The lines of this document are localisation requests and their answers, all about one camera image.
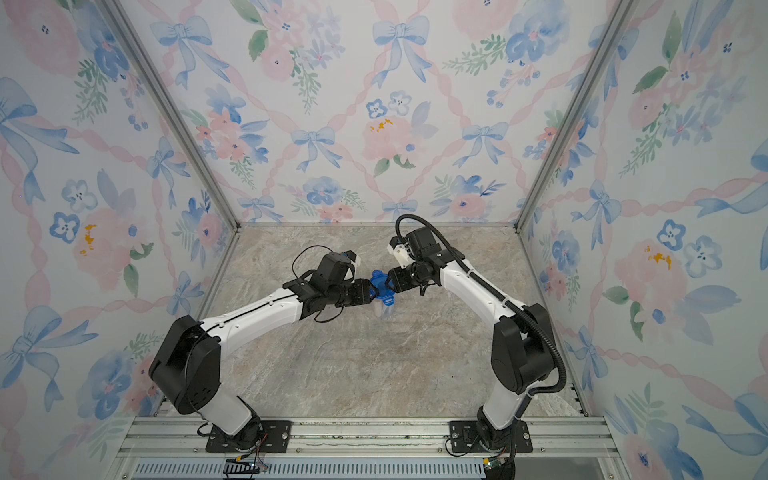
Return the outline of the blue container lid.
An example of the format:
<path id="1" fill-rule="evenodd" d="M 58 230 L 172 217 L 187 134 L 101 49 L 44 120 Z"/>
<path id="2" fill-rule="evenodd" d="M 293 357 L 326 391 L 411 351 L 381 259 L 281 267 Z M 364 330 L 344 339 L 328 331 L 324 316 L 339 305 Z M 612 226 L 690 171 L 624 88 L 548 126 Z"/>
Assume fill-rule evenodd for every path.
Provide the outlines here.
<path id="1" fill-rule="evenodd" d="M 388 286 L 388 274 L 376 269 L 372 272 L 370 281 L 376 291 L 374 300 L 383 307 L 393 307 L 395 305 L 395 292 Z"/>

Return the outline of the clear plastic container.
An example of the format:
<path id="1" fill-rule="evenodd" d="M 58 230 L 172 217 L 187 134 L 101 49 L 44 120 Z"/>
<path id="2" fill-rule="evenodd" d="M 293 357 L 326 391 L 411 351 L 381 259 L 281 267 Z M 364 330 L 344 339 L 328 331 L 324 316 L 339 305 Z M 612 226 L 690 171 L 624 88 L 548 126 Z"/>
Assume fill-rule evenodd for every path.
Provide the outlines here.
<path id="1" fill-rule="evenodd" d="M 377 318 L 391 317 L 396 310 L 396 305 L 394 302 L 377 299 L 372 303 L 372 305 L 373 305 L 374 315 Z"/>

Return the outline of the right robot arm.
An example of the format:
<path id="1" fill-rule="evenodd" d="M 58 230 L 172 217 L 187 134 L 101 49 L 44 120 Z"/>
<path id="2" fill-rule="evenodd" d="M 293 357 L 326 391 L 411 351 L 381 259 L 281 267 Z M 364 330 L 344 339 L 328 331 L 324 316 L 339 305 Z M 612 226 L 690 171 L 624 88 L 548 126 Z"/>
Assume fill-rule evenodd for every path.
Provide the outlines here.
<path id="1" fill-rule="evenodd" d="M 490 364 L 495 384 L 478 409 L 476 441 L 489 451 L 514 447 L 514 437 L 532 400 L 557 393 L 567 382 L 551 319 L 540 304 L 525 304 L 494 285 L 450 246 L 436 229 L 423 226 L 391 238 L 398 266 L 386 286 L 396 293 L 441 287 L 492 329 Z"/>

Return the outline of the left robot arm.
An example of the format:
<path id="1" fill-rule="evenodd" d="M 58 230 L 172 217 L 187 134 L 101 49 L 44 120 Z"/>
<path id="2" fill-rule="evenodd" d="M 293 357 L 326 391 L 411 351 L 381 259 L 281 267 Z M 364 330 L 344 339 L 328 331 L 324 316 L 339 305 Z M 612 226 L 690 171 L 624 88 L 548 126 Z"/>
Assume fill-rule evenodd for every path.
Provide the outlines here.
<path id="1" fill-rule="evenodd" d="M 352 251 L 330 251 L 317 268 L 251 304 L 202 321 L 189 315 L 176 319 L 149 367 L 150 379 L 179 414 L 199 414 L 227 446 L 255 448 L 265 438 L 261 418 L 221 386 L 223 361 L 273 330 L 319 316 L 328 307 L 370 304 L 379 289 L 356 276 L 356 263 Z"/>

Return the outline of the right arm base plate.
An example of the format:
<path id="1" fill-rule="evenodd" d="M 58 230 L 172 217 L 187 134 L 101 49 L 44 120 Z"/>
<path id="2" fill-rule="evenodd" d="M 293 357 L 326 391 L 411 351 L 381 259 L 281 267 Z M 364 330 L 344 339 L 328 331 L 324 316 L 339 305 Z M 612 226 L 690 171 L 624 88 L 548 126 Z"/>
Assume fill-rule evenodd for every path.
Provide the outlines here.
<path id="1" fill-rule="evenodd" d="M 527 424 L 515 421 L 514 427 L 514 430 L 493 430 L 478 420 L 453 420 L 448 423 L 446 449 L 456 456 L 469 453 L 532 453 L 533 445 Z"/>

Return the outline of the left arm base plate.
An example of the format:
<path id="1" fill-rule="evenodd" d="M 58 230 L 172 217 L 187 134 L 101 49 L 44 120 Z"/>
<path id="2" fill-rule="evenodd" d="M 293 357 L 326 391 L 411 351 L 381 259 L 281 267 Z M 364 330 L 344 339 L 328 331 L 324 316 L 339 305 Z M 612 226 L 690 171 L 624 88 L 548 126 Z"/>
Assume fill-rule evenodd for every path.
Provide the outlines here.
<path id="1" fill-rule="evenodd" d="M 286 453 L 293 423 L 289 420 L 260 420 L 247 424 L 235 435 L 213 425 L 207 434 L 207 453 Z"/>

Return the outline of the aluminium frame rail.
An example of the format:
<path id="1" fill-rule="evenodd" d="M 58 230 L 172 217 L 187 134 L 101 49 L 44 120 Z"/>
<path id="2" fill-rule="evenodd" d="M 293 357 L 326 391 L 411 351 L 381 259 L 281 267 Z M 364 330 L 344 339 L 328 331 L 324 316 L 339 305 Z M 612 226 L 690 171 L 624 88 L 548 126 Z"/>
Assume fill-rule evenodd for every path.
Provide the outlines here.
<path id="1" fill-rule="evenodd" d="M 626 479 L 600 417 L 532 418 L 520 452 L 472 453 L 469 423 L 445 418 L 299 418 L 281 440 L 240 459 L 209 452 L 205 426 L 134 420 L 109 479 Z"/>

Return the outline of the left corner aluminium post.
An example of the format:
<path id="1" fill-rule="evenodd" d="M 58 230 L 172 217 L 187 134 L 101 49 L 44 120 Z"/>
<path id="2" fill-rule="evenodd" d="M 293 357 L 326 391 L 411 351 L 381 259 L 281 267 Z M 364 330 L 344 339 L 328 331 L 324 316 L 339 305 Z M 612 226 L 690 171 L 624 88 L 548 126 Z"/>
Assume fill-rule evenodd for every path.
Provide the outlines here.
<path id="1" fill-rule="evenodd" d="M 164 85 L 159 70 L 150 58 L 149 52 L 138 36 L 127 12 L 119 1 L 96 1 L 95 4 L 146 82 L 162 118 L 166 121 L 170 132 L 175 136 L 195 172 L 201 178 L 201 182 L 207 189 L 213 203 L 223 214 L 228 226 L 237 231 L 240 227 L 240 221 L 236 219 L 234 210 L 216 182 L 212 170 L 200 154 L 191 131 L 184 122 L 168 88 Z"/>

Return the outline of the corner aluminium post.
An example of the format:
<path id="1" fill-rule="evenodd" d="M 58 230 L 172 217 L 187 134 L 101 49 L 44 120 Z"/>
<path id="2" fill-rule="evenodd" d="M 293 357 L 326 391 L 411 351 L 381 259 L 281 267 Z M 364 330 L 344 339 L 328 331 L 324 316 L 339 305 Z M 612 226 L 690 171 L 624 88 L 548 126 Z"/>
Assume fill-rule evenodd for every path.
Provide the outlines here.
<path id="1" fill-rule="evenodd" d="M 581 116 L 588 106 L 594 93 L 597 82 L 603 71 L 607 68 L 610 57 L 615 53 L 620 37 L 626 29 L 626 24 L 635 8 L 635 1 L 617 1 L 597 48 L 586 66 L 584 77 L 579 87 L 574 91 L 574 96 L 565 110 L 562 128 L 555 136 L 552 146 L 546 158 L 534 177 L 533 185 L 526 197 L 522 209 L 515 223 L 515 232 L 520 235 L 524 232 L 526 224 L 534 217 L 538 199 L 548 182 L 548 178 L 557 167 L 559 157 L 565 150 L 571 135 L 581 121 Z"/>
<path id="2" fill-rule="evenodd" d="M 168 88 L 164 85 L 159 70 L 150 58 L 149 52 L 138 36 L 127 12 L 119 1 L 96 1 L 95 4 L 146 82 L 162 118 L 166 121 L 170 132 L 175 136 L 195 172 L 201 178 L 201 182 L 207 189 L 213 203 L 223 214 L 228 226 L 237 231 L 240 227 L 240 221 L 236 219 L 234 210 L 216 182 L 212 170 L 200 154 L 191 131 L 184 122 Z"/>

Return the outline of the right corner aluminium post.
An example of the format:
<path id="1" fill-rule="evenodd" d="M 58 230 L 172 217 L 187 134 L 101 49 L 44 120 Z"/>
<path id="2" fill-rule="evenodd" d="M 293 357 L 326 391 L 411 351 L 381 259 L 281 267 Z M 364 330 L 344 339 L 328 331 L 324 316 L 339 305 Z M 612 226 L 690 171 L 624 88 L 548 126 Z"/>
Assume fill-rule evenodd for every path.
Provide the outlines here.
<path id="1" fill-rule="evenodd" d="M 597 48 L 586 66 L 584 77 L 579 87 L 574 91 L 574 96 L 565 110 L 562 128 L 555 136 L 552 146 L 546 158 L 534 177 L 533 185 L 526 197 L 522 209 L 515 223 L 515 232 L 520 235 L 524 232 L 526 224 L 534 217 L 538 199 L 548 182 L 548 178 L 557 167 L 559 157 L 565 150 L 571 135 L 581 121 L 581 116 L 588 106 L 594 93 L 597 82 L 603 71 L 607 68 L 610 57 L 615 53 L 620 37 L 626 29 L 626 24 L 635 8 L 635 1 L 617 1 Z"/>

